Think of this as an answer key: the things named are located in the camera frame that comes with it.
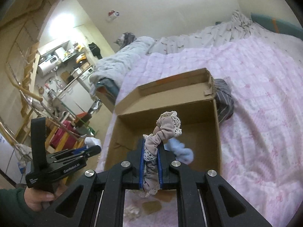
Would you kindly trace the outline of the person left hand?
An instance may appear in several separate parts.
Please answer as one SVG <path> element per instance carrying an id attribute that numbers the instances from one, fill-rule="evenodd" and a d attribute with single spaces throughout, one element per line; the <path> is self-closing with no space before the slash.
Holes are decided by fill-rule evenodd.
<path id="1" fill-rule="evenodd" d="M 60 181 L 55 193 L 50 193 L 34 188 L 26 188 L 24 192 L 24 200 L 26 205 L 33 211 L 39 212 L 43 209 L 42 203 L 52 202 L 58 199 L 65 191 L 67 186 L 63 181 Z"/>

